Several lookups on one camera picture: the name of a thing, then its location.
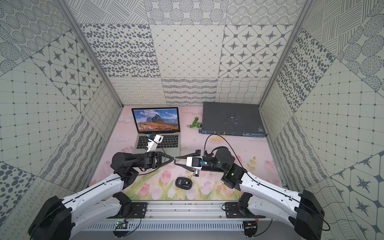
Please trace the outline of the black wireless mouse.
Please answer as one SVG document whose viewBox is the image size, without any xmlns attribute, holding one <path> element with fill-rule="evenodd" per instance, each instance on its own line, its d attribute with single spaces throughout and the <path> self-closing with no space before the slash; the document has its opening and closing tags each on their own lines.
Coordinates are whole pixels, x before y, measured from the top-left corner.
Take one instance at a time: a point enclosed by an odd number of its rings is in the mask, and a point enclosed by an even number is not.
<svg viewBox="0 0 384 240">
<path fill-rule="evenodd" d="M 182 190 L 190 190 L 193 186 L 193 182 L 191 179 L 186 177 L 178 177 L 175 181 L 175 185 L 177 188 L 180 188 Z"/>
</svg>

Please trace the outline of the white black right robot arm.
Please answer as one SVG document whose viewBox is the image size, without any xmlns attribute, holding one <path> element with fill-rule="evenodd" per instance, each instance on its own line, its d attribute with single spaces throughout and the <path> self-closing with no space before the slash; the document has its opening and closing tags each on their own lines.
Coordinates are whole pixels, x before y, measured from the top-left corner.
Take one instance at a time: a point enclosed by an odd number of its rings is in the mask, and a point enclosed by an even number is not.
<svg viewBox="0 0 384 240">
<path fill-rule="evenodd" d="M 285 223 L 305 240 L 321 239 L 325 212 L 312 192 L 286 190 L 256 177 L 237 165 L 226 147 L 203 156 L 188 154 L 182 159 L 186 160 L 182 167 L 196 177 L 200 171 L 223 173 L 221 180 L 228 188 L 243 192 L 239 203 L 244 211 Z"/>
</svg>

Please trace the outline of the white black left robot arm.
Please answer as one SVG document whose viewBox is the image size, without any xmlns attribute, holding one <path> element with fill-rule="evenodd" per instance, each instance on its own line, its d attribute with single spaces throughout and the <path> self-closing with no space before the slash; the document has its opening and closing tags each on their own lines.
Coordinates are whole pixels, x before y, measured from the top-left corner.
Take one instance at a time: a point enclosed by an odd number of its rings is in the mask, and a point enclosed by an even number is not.
<svg viewBox="0 0 384 240">
<path fill-rule="evenodd" d="M 31 224 L 32 240 L 69 240 L 85 228 L 111 217 L 131 217 L 135 208 L 123 190 L 132 185 L 138 169 L 157 170 L 174 160 L 163 152 L 130 154 L 118 152 L 112 158 L 113 173 L 73 195 L 48 199 Z"/>
</svg>

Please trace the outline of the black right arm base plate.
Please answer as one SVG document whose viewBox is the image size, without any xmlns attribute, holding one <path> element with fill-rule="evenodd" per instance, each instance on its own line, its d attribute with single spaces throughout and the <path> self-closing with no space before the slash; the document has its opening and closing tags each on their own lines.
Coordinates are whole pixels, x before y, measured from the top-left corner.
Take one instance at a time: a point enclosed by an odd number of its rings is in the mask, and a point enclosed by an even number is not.
<svg viewBox="0 0 384 240">
<path fill-rule="evenodd" d="M 255 219 L 247 207 L 241 206 L 239 202 L 225 202 L 224 210 L 227 219 Z"/>
</svg>

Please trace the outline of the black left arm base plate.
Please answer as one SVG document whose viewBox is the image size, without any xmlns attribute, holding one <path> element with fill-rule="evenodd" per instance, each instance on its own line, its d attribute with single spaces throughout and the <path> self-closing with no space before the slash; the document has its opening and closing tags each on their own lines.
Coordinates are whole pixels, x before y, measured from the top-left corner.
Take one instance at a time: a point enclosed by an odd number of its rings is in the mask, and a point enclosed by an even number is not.
<svg viewBox="0 0 384 240">
<path fill-rule="evenodd" d="M 144 219 L 147 212 L 147 202 L 132 202 L 122 205 L 118 216 L 127 219 Z"/>
</svg>

